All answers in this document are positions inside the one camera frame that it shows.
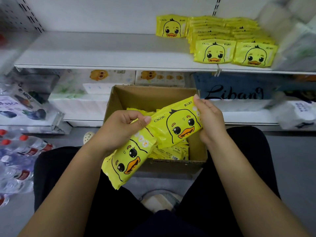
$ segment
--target duck cartoon face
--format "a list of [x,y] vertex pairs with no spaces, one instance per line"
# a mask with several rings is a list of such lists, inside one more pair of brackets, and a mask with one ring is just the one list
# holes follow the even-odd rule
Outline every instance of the duck cartoon face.
[[151,80],[156,77],[156,71],[142,71],[141,79]]
[[170,21],[167,21],[163,26],[162,36],[176,37],[177,35],[181,36],[181,25],[171,18]]
[[203,62],[218,63],[225,62],[225,49],[216,42],[205,50]]
[[251,48],[245,57],[243,63],[247,63],[251,66],[265,66],[265,60],[267,59],[267,53],[265,50],[261,49],[259,45]]
[[139,156],[144,156],[148,154],[147,151],[141,149],[136,141],[130,139],[124,147],[120,148],[122,153],[116,151],[112,158],[112,167],[116,174],[118,175],[120,181],[123,182],[124,175],[129,175],[133,172],[134,168],[140,163],[141,159]]
[[93,70],[91,71],[90,79],[99,81],[107,78],[108,75],[106,70]]
[[196,116],[188,109],[173,110],[169,112],[171,115],[167,118],[167,128],[172,136],[172,143],[176,138],[183,139],[194,132],[198,123]]

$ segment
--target gray floor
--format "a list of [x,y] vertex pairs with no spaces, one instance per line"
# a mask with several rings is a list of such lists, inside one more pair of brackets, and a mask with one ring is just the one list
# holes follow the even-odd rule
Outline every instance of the gray floor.
[[[94,128],[74,128],[71,135],[46,136],[45,140],[61,146],[80,146],[84,133]],[[316,236],[316,136],[289,136],[288,133],[266,133],[283,202]],[[125,185],[139,198],[152,189],[168,189],[184,195],[193,180],[185,175],[136,173]],[[33,214],[33,194],[12,196],[0,209],[0,233],[15,237]]]

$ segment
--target black pants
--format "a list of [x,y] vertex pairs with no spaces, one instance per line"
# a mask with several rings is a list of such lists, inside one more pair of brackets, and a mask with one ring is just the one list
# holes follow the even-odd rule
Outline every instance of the black pants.
[[[234,127],[227,132],[258,175],[280,198],[269,144],[263,132],[255,127]],[[38,157],[34,167],[35,211],[77,151],[77,147],[61,147],[44,152]],[[111,233],[115,235],[124,236],[151,215],[129,190],[124,187],[115,190],[101,171],[85,236],[101,233],[98,230],[104,231],[105,228],[111,228]],[[176,215],[209,235],[220,233],[242,236],[210,155],[202,172],[177,208]]]

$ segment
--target water bottle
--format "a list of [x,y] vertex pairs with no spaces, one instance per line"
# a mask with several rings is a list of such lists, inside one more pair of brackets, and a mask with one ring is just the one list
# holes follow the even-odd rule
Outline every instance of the water bottle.
[[0,192],[5,194],[27,193],[33,190],[33,181],[16,179],[0,180]]
[[2,135],[3,139],[17,140],[19,139],[21,133],[0,129],[0,135]]
[[18,170],[11,166],[5,166],[0,162],[0,179],[28,180],[33,177],[33,172],[29,170]]
[[0,194],[0,208],[4,207],[9,202],[9,200],[9,195]]
[[8,140],[4,139],[1,142],[2,146],[5,146],[7,151],[11,151],[12,153],[20,153],[26,156],[38,156],[40,151],[38,149],[29,147],[25,142],[21,142],[19,140]]
[[0,162],[5,166],[18,166],[19,169],[33,171],[35,159],[18,153],[10,153],[5,149],[0,149]]
[[20,141],[26,143],[26,145],[39,151],[49,151],[55,147],[54,145],[48,144],[46,141],[35,136],[21,135],[19,139]]

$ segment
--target duck eye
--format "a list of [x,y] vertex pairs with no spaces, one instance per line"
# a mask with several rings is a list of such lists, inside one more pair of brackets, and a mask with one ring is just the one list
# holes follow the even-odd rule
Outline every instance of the duck eye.
[[180,132],[181,132],[181,128],[178,127],[178,126],[176,126],[176,127],[173,129],[173,132],[174,132],[176,135],[178,135],[178,134],[180,134]]
[[130,157],[135,158],[136,156],[137,156],[137,151],[134,148],[130,149]]
[[118,164],[118,171],[123,172],[125,170],[125,166],[123,163]]
[[194,120],[193,120],[193,118],[191,118],[191,119],[188,120],[188,124],[189,124],[189,126],[193,126],[193,125],[194,125]]

